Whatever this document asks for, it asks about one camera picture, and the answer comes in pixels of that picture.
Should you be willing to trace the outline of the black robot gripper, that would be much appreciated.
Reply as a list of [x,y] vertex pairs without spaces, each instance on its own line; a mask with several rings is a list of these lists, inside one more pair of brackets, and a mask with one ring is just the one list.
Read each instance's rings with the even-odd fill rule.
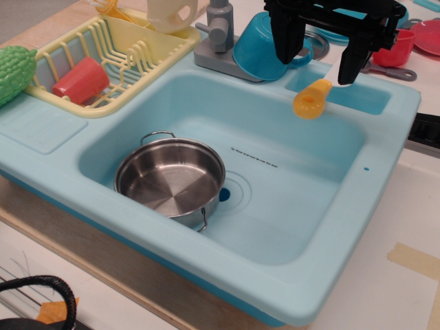
[[372,47],[393,46],[403,17],[403,5],[397,1],[265,1],[264,10],[283,64],[289,64],[303,48],[307,25],[347,37],[338,72],[340,85],[355,82]]

